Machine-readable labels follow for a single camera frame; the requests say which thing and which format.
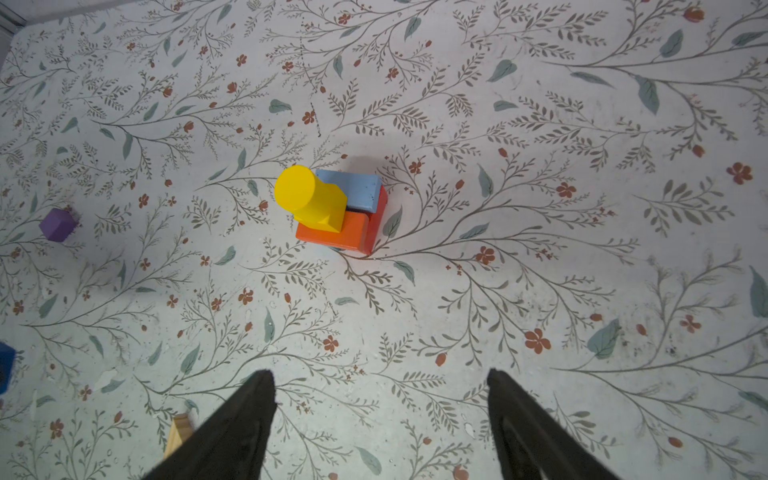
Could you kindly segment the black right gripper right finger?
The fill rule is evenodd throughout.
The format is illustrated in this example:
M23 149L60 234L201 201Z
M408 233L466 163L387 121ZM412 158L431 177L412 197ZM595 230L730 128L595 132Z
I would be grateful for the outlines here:
M617 479L506 372L490 370L487 385L490 427L504 479Z

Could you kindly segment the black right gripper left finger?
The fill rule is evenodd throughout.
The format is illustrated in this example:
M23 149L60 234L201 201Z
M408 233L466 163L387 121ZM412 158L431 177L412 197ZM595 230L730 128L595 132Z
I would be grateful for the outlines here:
M146 477L151 480L258 480L277 410L275 395L273 373L254 372Z

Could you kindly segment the orange wood rectangular block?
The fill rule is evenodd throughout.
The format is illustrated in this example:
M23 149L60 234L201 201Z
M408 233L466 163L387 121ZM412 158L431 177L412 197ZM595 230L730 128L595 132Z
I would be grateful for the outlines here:
M340 208L318 213L295 214L299 223L296 238L308 243L363 253L370 226L367 213Z

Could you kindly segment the dark blue wood cube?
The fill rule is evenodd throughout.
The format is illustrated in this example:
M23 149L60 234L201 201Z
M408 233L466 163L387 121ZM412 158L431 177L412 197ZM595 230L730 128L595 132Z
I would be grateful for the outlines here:
M16 350L5 343L0 343L0 394L4 394L10 385Z

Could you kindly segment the large yellow wood cube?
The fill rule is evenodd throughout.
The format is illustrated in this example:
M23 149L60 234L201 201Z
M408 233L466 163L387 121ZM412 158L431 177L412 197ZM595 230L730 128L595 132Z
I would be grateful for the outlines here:
M340 233L346 213L347 197L336 185L314 180L300 190L295 219L307 228Z

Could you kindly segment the purple wood cube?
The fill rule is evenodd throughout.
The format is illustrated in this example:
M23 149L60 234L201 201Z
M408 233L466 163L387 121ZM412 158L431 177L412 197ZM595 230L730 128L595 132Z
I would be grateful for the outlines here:
M61 243L77 225L78 221L68 210L53 208L40 222L39 228L47 240Z

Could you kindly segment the light blue wood block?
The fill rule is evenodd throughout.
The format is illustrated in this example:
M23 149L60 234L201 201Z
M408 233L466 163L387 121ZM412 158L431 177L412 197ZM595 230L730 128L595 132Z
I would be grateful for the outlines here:
M376 213L381 204L382 180L372 174L359 174L318 169L318 178L327 184L338 186L347 197L347 209Z

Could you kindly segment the red wood rectangular block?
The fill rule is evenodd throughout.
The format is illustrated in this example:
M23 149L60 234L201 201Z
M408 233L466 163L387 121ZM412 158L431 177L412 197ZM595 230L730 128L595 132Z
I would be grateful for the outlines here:
M362 253L364 255L371 255L374 250L374 245L379 233L379 228L382 223L382 219L386 210L386 206L388 203L388 194L386 192L386 189L381 186L379 190L379 197L378 197L378 203L376 206L376 210L371 212L366 212L365 215L368 218L368 227L366 230L365 240L363 244Z

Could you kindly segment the yellow wood cylinder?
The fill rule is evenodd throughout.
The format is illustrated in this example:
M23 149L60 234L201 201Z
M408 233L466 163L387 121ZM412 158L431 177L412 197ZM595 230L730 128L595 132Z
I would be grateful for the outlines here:
M310 206L316 190L317 178L307 167L294 165L285 169L274 187L276 202L286 211L298 214Z

